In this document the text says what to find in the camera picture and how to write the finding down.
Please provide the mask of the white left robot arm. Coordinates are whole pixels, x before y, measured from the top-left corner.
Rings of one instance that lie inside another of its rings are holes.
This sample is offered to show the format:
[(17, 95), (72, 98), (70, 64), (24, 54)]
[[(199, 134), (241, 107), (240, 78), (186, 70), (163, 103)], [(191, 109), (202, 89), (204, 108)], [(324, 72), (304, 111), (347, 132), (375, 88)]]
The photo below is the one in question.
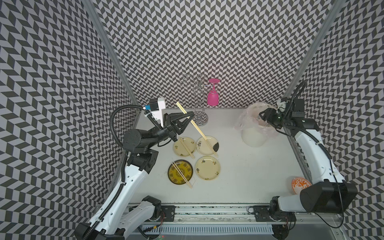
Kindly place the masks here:
[[(124, 109), (139, 109), (154, 127), (148, 131), (130, 129), (121, 140), (116, 133), (114, 119)], [(78, 240), (126, 240), (147, 220), (156, 221), (161, 216), (161, 201), (147, 196), (140, 204), (126, 213), (126, 209), (143, 180), (156, 164), (158, 151), (152, 147), (170, 139), (174, 142), (193, 120), (195, 113), (164, 114), (159, 124), (151, 111), (137, 105), (123, 105), (110, 116), (110, 130), (118, 146), (125, 152), (122, 160), (120, 180), (107, 200), (88, 223), (80, 223), (75, 229)]]

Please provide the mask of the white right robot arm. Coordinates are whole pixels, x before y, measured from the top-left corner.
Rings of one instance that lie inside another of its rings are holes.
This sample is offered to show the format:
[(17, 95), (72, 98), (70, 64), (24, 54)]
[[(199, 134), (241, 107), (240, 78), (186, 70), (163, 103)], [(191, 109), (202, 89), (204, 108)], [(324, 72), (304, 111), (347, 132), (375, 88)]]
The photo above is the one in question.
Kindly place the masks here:
[(270, 201), (269, 217), (272, 221), (294, 220), (294, 213), (337, 214), (345, 211), (356, 197), (357, 187), (348, 183), (337, 170), (333, 158), (325, 147), (320, 128), (314, 119), (306, 118), (305, 102), (300, 94), (307, 86), (301, 82), (289, 98), (283, 98), (277, 109), (268, 108), (259, 116), (275, 130), (292, 137), (299, 144), (311, 172), (312, 184), (298, 195), (275, 196)]

